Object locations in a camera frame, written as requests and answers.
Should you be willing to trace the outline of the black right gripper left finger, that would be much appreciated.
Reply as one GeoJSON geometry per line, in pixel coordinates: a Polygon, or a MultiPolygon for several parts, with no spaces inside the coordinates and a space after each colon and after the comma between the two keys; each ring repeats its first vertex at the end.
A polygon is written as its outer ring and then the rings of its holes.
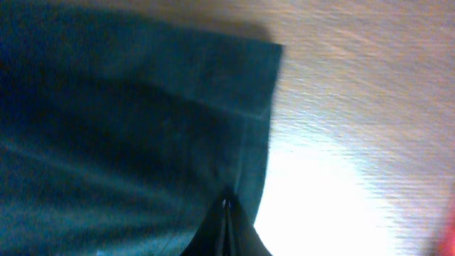
{"type": "Polygon", "coordinates": [[[223,256],[226,239],[226,195],[221,193],[181,256],[223,256]]]}

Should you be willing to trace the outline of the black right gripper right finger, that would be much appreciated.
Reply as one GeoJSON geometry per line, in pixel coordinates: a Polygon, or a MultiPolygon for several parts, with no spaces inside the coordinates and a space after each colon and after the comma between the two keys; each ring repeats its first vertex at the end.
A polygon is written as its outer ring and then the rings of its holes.
{"type": "Polygon", "coordinates": [[[272,256],[232,191],[225,192],[224,211],[224,255],[272,256]]]}

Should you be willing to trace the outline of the dark green t-shirt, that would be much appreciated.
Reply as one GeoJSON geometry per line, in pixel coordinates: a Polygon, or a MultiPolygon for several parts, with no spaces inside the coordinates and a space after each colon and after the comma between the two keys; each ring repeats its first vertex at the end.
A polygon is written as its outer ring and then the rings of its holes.
{"type": "Polygon", "coordinates": [[[181,255],[232,191],[254,224],[281,45],[1,2],[1,254],[181,255]]]}

